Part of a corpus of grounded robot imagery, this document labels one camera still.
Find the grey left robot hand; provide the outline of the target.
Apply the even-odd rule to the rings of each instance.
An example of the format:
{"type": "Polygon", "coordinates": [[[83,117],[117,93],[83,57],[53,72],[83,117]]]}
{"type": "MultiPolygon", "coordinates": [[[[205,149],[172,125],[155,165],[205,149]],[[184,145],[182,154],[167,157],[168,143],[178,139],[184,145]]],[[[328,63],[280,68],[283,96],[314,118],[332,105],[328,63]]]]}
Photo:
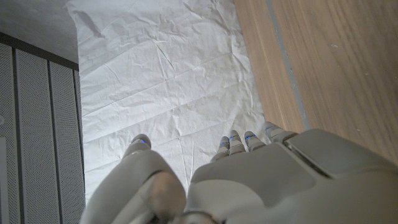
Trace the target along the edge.
{"type": "Polygon", "coordinates": [[[396,223],[397,166],[321,129],[231,131],[187,188],[137,135],[82,223],[396,223]]]}

